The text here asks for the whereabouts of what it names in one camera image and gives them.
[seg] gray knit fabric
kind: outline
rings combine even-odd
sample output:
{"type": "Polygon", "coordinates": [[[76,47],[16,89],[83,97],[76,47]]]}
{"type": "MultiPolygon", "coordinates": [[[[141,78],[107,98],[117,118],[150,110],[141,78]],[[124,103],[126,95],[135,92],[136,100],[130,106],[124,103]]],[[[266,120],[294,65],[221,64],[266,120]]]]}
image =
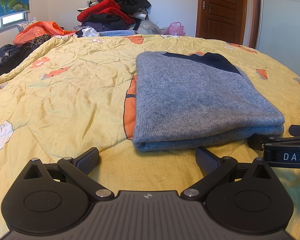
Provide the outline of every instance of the gray knit fabric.
{"type": "Polygon", "coordinates": [[[283,133],[284,117],[247,76],[188,59],[144,52],[133,144],[139,151],[213,146],[283,133]]]}

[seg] wooden door frame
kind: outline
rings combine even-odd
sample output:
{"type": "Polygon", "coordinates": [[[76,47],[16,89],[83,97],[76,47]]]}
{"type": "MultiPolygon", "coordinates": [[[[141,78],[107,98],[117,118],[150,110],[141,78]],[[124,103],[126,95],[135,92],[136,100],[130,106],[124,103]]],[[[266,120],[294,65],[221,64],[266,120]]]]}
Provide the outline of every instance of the wooden door frame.
{"type": "MultiPolygon", "coordinates": [[[[241,28],[241,35],[240,35],[240,44],[243,43],[243,36],[246,24],[246,17],[247,17],[247,1],[244,0],[244,11],[242,17],[242,28],[241,28]]],[[[202,6],[203,0],[198,0],[198,11],[197,11],[197,26],[195,36],[198,37],[201,29],[201,17],[202,17],[202,6]]],[[[251,34],[250,34],[250,42],[249,47],[255,48],[258,39],[258,32],[259,32],[259,21],[260,21],[260,9],[261,9],[261,0],[253,0],[253,15],[252,15],[252,26],[251,26],[251,34]]]]}

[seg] bed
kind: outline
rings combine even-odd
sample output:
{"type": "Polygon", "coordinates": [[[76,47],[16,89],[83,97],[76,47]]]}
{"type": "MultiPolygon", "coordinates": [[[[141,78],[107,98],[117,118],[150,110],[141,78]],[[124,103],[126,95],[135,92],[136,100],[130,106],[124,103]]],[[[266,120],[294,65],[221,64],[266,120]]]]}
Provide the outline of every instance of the bed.
{"type": "MultiPolygon", "coordinates": [[[[133,102],[126,94],[134,92],[135,59],[144,51],[222,54],[283,113],[283,136],[289,136],[291,124],[300,124],[300,78],[254,49],[170,35],[55,36],[0,77],[0,237],[8,232],[1,201],[32,157],[54,163],[97,147],[101,162],[90,176],[115,193],[120,189],[180,193],[202,178],[194,149],[138,152],[133,147],[133,102]]],[[[250,149],[246,140],[209,150],[239,162],[252,162],[262,154],[250,149]]],[[[286,230],[300,240],[300,170],[274,170],[294,202],[286,230]]]]}

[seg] pink plastic bag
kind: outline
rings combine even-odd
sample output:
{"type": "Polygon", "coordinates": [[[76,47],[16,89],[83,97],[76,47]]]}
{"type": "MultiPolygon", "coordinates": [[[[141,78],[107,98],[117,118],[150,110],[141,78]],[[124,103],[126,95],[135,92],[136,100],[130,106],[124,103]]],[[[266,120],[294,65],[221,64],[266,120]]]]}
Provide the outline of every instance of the pink plastic bag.
{"type": "Polygon", "coordinates": [[[183,31],[183,26],[180,22],[171,23],[168,29],[165,31],[164,35],[179,35],[185,36],[186,33],[183,31]]]}

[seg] brown door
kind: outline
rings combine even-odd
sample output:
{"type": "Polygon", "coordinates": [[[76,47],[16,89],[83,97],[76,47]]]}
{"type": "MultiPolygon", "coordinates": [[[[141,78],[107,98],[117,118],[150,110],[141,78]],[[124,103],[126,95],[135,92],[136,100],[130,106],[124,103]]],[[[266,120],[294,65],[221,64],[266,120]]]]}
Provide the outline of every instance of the brown door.
{"type": "Polygon", "coordinates": [[[242,44],[247,0],[199,0],[196,36],[242,44]]]}

